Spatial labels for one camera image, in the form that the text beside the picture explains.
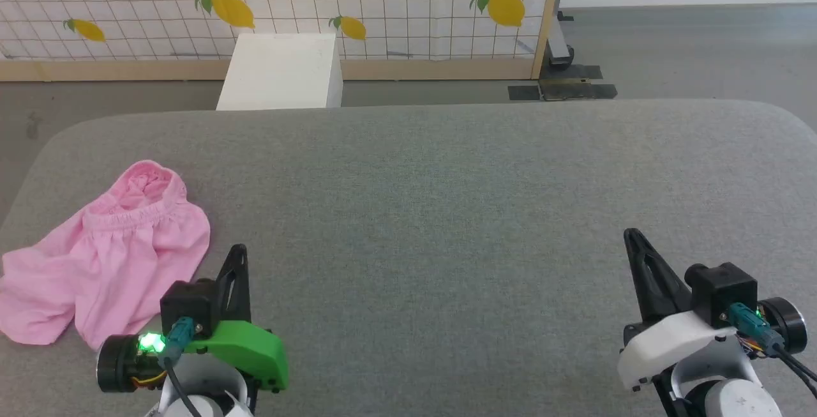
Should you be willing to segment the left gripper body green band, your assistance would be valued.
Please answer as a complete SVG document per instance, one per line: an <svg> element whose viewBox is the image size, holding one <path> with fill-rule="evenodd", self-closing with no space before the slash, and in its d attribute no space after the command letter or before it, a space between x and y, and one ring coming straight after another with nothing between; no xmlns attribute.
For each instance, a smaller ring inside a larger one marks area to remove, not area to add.
<svg viewBox="0 0 817 417"><path fill-rule="evenodd" d="M279 393L289 387L283 342L274 333L245 321L222 321L205 336L192 320L180 320L166 333L114 335L105 339L96 360L96 380L104 393L134 393L171 383L166 361L181 379L186 355L211 355L250 379L257 389Z"/></svg>

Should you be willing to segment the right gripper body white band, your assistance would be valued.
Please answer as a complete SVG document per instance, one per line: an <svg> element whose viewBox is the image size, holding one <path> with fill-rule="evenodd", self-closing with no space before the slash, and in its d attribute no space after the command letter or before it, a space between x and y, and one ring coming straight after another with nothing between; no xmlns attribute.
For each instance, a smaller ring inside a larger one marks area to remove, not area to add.
<svg viewBox="0 0 817 417"><path fill-rule="evenodd" d="M664 318L628 340L617 372L625 388L668 380L668 393L683 385L718 379L712 393L764 393L748 350L774 357L796 355L807 345L806 322L784 298L759 301L754 308L734 303L717 316L715 328L689 310Z"/></svg>

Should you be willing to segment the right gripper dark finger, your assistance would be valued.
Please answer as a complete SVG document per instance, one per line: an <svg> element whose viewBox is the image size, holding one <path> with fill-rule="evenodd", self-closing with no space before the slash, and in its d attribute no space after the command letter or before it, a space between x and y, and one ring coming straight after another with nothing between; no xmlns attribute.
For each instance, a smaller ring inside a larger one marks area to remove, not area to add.
<svg viewBox="0 0 817 417"><path fill-rule="evenodd" d="M631 277L643 323L691 310L691 290L636 228L624 231Z"/></svg>

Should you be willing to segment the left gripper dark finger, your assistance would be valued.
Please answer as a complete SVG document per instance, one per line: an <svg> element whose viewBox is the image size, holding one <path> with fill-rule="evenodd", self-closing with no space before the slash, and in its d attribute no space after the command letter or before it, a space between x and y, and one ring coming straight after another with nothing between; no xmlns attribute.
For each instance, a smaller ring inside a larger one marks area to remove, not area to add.
<svg viewBox="0 0 817 417"><path fill-rule="evenodd" d="M216 278L220 321L251 322L248 249L243 243L230 248Z"/></svg>

